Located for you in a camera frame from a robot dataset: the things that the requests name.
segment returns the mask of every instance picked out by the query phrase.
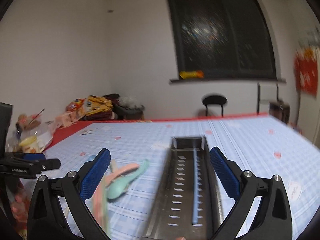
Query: dark window glass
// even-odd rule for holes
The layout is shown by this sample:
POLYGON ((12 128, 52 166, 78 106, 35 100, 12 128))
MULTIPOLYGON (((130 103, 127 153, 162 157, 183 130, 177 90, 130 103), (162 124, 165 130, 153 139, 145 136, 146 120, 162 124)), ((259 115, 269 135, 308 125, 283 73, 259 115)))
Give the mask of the dark window glass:
POLYGON ((179 71, 206 78, 276 79, 257 0, 169 0, 179 71))

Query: yellow cup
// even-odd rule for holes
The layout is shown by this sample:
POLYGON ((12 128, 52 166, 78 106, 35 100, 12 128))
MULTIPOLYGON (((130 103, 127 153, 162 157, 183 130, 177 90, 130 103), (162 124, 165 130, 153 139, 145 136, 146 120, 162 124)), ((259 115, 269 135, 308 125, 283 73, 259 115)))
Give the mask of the yellow cup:
POLYGON ((33 135, 21 141, 19 146, 24 153, 41 153, 45 144, 37 136, 33 135))

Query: chair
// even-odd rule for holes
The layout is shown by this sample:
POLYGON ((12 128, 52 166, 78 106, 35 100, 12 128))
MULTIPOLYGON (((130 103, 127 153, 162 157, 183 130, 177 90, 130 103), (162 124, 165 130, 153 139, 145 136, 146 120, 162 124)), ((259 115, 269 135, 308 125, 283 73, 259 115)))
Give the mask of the chair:
MULTIPOLYGON (((279 101, 279 86, 278 83, 276 83, 276 96, 277 96, 277 102, 279 101)), ((257 102, 257 114, 260 114, 260 104, 269 104, 270 100, 261 100, 261 85, 258 83, 258 102, 257 102)))
POLYGON ((202 100, 202 104, 206 108, 205 116, 208 116, 208 105, 220 105, 221 106, 221 116, 223 116, 223 106, 227 103, 227 99, 221 95, 210 95, 205 96, 202 100))

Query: table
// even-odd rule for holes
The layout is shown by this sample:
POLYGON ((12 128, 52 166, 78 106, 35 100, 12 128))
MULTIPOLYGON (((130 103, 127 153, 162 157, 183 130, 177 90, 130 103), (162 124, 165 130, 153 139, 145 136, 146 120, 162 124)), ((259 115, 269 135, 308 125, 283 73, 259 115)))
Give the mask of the table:
MULTIPOLYGON (((290 202, 295 240, 320 205, 320 152, 303 136, 271 116, 79 122, 57 132, 46 155, 47 158, 59 158, 61 168, 44 174, 56 178, 68 171, 77 171, 103 147, 110 150, 119 167, 132 162, 141 164, 148 159, 150 168, 130 185, 127 194, 108 204, 111 239, 138 240, 153 204, 171 138, 199 135, 206 136, 210 149, 218 146, 242 170, 251 170, 258 177, 271 178, 274 174, 282 177, 290 202), (79 135, 83 130, 92 130, 93 133, 79 135)), ((23 180, 23 183, 32 190, 35 182, 23 180)), ((234 200, 228 198, 219 180, 218 186, 223 220, 234 200)), ((64 209, 66 202, 63 198, 60 201, 64 209)), ((249 229, 259 201, 260 198, 256 197, 239 235, 249 229)), ((86 204, 90 209, 91 200, 86 200, 86 204)), ((68 223, 74 233, 81 235, 72 216, 68 217, 68 223)))

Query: window sill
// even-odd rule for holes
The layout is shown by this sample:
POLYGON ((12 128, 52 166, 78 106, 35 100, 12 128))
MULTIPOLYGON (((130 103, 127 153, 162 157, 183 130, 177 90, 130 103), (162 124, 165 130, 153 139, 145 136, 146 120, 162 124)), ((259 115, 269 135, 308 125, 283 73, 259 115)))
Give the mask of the window sill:
POLYGON ((250 82, 274 82, 286 84, 285 79, 269 79, 269 78, 189 78, 189 79, 170 79, 169 84, 183 84, 193 82, 207 81, 250 81, 250 82))

